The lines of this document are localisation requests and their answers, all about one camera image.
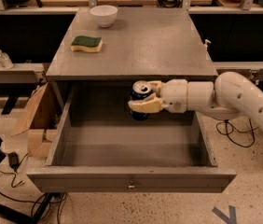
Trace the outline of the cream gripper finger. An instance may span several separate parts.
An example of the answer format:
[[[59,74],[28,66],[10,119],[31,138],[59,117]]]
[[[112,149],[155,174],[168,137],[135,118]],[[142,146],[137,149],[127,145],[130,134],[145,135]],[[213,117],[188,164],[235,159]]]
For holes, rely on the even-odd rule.
[[[138,113],[159,113],[163,108],[166,107],[166,104],[163,103],[163,100],[159,97],[152,97],[145,100],[130,100],[128,102],[129,108]]]
[[[161,88],[164,85],[164,83],[162,81],[160,81],[160,80],[153,80],[153,81],[149,81],[148,84],[151,86],[152,91],[156,95],[160,95]]]

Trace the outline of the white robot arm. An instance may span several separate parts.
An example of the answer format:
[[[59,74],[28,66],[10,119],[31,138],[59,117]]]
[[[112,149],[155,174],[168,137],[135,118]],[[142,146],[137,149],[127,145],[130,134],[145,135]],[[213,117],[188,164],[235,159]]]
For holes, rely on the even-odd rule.
[[[196,111],[214,119],[234,119],[244,114],[263,132],[263,91],[235,72],[225,72],[214,82],[139,80],[132,85],[128,106],[142,115]]]

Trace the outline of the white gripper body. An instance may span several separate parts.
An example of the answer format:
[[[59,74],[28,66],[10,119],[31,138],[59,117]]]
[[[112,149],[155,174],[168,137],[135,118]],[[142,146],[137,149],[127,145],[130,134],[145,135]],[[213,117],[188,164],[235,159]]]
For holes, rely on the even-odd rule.
[[[172,79],[160,89],[160,98],[165,109],[171,113],[185,113],[187,111],[187,81]]]

